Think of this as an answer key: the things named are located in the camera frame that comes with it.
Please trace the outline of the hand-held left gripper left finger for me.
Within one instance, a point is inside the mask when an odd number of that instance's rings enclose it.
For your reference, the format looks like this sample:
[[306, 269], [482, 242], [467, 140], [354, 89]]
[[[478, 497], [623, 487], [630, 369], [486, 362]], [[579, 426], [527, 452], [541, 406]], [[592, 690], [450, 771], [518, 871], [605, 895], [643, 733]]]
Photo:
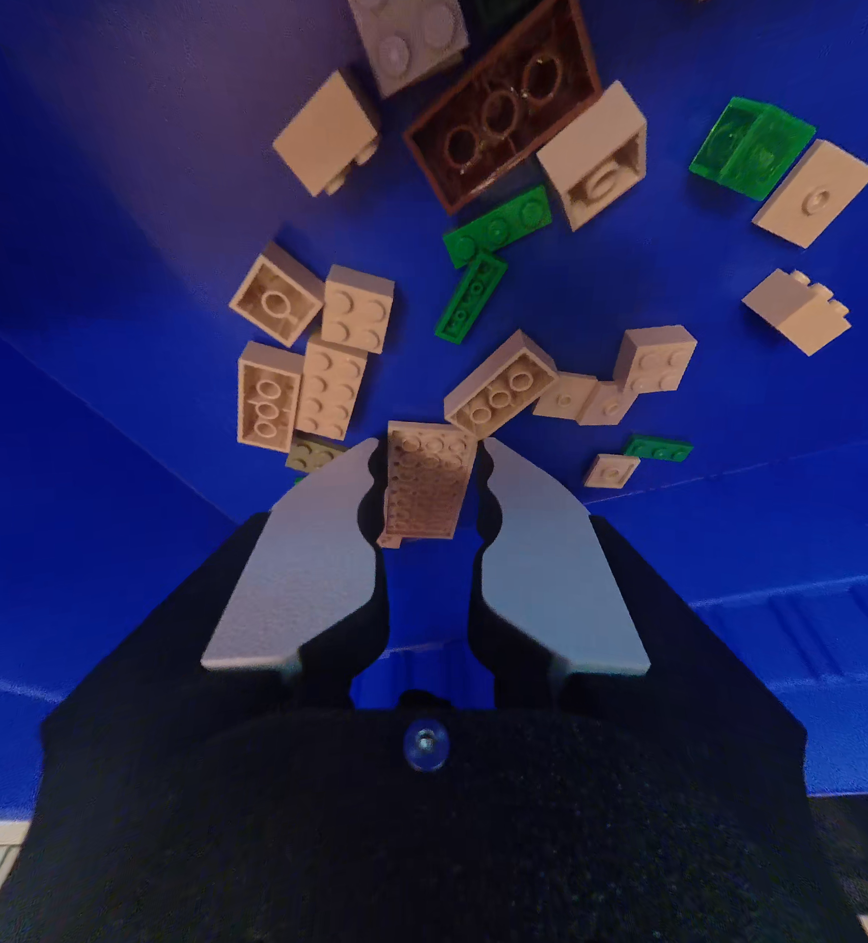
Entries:
[[366, 439], [286, 491], [268, 519], [202, 655], [212, 671], [274, 670], [287, 680], [349, 679], [390, 640], [381, 532], [379, 439]]

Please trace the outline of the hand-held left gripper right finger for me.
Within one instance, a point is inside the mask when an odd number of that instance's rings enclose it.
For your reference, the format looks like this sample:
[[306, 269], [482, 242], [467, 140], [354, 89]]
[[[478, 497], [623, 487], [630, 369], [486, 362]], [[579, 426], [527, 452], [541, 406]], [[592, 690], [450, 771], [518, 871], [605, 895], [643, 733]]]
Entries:
[[644, 676], [650, 659], [587, 509], [497, 439], [479, 454], [475, 657], [509, 688], [560, 688], [575, 674]]

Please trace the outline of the wide tan studded plate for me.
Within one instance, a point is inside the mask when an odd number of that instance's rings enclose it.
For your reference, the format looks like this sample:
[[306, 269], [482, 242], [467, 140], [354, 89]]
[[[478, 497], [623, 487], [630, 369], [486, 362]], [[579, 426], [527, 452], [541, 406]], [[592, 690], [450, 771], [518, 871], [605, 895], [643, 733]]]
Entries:
[[383, 548], [452, 539], [475, 464], [475, 435], [449, 422], [390, 420]]

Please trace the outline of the blue plastic bin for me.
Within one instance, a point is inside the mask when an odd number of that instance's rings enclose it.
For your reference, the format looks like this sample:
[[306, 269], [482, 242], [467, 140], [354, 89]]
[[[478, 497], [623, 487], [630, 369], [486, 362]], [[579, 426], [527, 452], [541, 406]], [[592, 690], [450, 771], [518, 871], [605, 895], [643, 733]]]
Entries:
[[[616, 427], [528, 408], [498, 431], [626, 536], [805, 725], [814, 794], [868, 792], [868, 2], [583, 2], [647, 172], [571, 232], [502, 252], [459, 346], [460, 275], [402, 140], [451, 82], [380, 106], [377, 154], [311, 197], [272, 148], [338, 68], [345, 2], [0, 2], [0, 818], [38, 727], [294, 475], [237, 442], [228, 302], [268, 242], [395, 281], [348, 442], [442, 400], [522, 329], [610, 376], [626, 329], [682, 324], [676, 392]], [[733, 97], [816, 127], [757, 201], [689, 171]], [[691, 442], [680, 463], [621, 454]]]

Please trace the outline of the olive flat plate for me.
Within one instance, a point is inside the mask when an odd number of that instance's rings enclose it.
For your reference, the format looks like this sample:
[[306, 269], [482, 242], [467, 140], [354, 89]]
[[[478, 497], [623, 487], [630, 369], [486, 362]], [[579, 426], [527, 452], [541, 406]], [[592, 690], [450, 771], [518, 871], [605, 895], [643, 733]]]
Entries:
[[345, 452], [347, 448], [338, 442], [297, 431], [290, 442], [286, 467], [298, 474], [310, 474]]

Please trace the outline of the green flat plate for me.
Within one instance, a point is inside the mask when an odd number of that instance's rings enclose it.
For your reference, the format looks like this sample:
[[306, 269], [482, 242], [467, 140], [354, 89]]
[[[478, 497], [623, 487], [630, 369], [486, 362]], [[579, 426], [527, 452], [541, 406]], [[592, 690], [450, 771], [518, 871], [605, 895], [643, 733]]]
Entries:
[[487, 213], [444, 234], [442, 241], [456, 269], [467, 266], [477, 253], [496, 253], [551, 224], [545, 185], [519, 194]]
[[680, 463], [687, 459], [693, 448], [693, 444], [687, 441], [633, 434], [624, 445], [621, 454], [640, 459]]
[[467, 265], [465, 274], [435, 328], [435, 335], [461, 344], [470, 333], [492, 293], [508, 270], [498, 256], [479, 252]]

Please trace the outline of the heap of tan bricks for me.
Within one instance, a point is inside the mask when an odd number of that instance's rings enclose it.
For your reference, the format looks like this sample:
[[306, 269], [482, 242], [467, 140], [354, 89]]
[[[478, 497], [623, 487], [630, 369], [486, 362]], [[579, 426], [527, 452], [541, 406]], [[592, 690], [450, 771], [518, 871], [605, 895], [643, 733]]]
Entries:
[[[230, 302], [280, 344], [249, 342], [239, 358], [238, 442], [281, 454], [297, 431], [342, 442], [367, 358], [383, 351], [394, 294], [393, 280], [337, 264], [322, 281], [270, 243]], [[559, 371], [519, 329], [444, 399], [444, 420], [477, 442], [531, 406], [537, 416], [617, 425], [638, 397], [675, 391], [696, 346], [682, 325], [629, 330], [603, 382]]]

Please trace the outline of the brown long brick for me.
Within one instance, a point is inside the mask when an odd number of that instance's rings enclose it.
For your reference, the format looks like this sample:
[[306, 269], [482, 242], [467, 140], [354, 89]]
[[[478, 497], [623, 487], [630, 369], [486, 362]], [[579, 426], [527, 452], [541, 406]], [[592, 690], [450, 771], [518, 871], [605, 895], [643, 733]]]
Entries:
[[453, 216], [603, 93], [580, 2], [540, 2], [416, 117], [404, 141]]

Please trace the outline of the clear green tile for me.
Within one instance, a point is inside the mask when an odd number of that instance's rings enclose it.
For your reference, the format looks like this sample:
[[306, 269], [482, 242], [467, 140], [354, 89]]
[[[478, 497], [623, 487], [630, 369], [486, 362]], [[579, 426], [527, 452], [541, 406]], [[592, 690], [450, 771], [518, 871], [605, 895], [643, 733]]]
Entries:
[[766, 199], [816, 127], [775, 105], [733, 97], [689, 171], [756, 201]]

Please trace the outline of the grey square brick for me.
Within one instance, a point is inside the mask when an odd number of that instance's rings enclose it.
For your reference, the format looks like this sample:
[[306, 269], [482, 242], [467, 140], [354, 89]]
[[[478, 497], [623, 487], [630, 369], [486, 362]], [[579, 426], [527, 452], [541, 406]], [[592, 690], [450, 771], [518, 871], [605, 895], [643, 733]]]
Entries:
[[469, 47], [457, 1], [350, 1], [382, 99], [461, 64]]

